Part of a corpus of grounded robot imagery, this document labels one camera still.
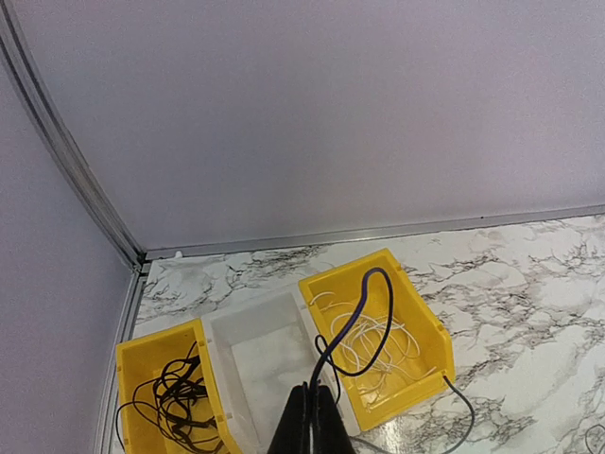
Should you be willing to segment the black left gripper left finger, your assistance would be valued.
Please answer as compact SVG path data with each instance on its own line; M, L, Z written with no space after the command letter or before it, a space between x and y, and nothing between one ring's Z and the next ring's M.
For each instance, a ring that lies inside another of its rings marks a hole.
M310 427L308 385L295 386L275 429L268 454L309 454Z

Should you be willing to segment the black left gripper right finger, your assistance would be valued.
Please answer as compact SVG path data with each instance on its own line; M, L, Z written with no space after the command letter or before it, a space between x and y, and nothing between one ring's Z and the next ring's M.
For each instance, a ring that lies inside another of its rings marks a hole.
M315 454L352 453L352 442L330 389L327 386L319 386L312 402L312 452Z

